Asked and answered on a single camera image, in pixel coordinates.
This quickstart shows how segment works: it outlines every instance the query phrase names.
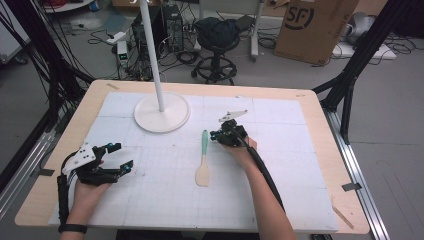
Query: table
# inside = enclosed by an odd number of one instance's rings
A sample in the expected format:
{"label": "table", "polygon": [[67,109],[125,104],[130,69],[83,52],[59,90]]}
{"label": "table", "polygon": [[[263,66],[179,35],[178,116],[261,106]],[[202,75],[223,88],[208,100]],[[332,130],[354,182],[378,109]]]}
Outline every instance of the table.
{"label": "table", "polygon": [[[339,233],[366,234],[369,226],[354,191],[345,192],[342,185],[350,182],[342,157],[332,136],[319,101],[310,90],[274,89],[257,87],[234,87],[194,84],[162,84],[164,91],[184,95],[201,96],[249,96],[253,98],[297,100],[301,105],[305,121],[315,147],[324,181],[333,202],[339,223]],[[27,199],[16,216],[16,224],[22,226],[47,226],[57,203],[56,175],[63,159],[78,149],[98,115],[103,100],[109,92],[154,92],[153,83],[95,81],[89,88],[56,149],[45,165],[54,169],[52,177],[39,176]]]}

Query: black tape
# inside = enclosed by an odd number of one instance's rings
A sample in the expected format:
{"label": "black tape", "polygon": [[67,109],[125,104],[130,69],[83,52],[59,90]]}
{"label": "black tape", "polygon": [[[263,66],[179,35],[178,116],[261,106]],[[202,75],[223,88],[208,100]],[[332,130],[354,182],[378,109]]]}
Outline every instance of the black tape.
{"label": "black tape", "polygon": [[48,176],[48,177],[51,177],[51,176],[53,176],[53,173],[54,173],[54,170],[52,170],[52,169],[41,169],[38,172],[38,176]]}
{"label": "black tape", "polygon": [[359,190],[362,188],[361,184],[359,183],[348,183],[342,186],[343,190],[345,190],[345,192],[350,191],[350,190]]}

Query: human arm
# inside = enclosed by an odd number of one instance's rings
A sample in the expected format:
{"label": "human arm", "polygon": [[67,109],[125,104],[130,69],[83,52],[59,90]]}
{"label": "human arm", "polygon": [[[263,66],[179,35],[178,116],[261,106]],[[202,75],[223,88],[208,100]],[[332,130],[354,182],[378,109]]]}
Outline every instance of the human arm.
{"label": "human arm", "polygon": [[[74,204],[66,220],[66,224],[86,226],[97,204],[110,186],[111,184],[102,184],[100,186],[88,185],[77,180],[75,183]],[[80,232],[64,231],[60,235],[60,240],[82,239],[84,239],[84,234]]]}
{"label": "human arm", "polygon": [[[250,146],[257,143],[248,138]],[[296,239],[293,228],[246,147],[224,146],[246,172],[261,240]]]}

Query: wrist strap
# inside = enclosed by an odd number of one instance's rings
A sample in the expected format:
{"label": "wrist strap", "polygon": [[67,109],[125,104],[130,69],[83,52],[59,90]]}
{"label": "wrist strap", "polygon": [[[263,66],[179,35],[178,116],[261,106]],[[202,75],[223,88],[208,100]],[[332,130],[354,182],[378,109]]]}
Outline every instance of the wrist strap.
{"label": "wrist strap", "polygon": [[87,233],[87,226],[79,224],[62,224],[59,226],[59,232],[80,232]]}

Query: spatula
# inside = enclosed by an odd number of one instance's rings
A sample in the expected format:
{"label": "spatula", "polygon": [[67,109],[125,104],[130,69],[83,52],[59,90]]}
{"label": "spatula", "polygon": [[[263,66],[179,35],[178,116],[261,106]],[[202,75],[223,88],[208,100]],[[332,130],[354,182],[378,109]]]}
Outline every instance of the spatula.
{"label": "spatula", "polygon": [[203,130],[202,135],[202,163],[196,171],[196,183],[201,187],[209,185],[209,169],[206,163],[206,148],[208,146],[208,131]]}

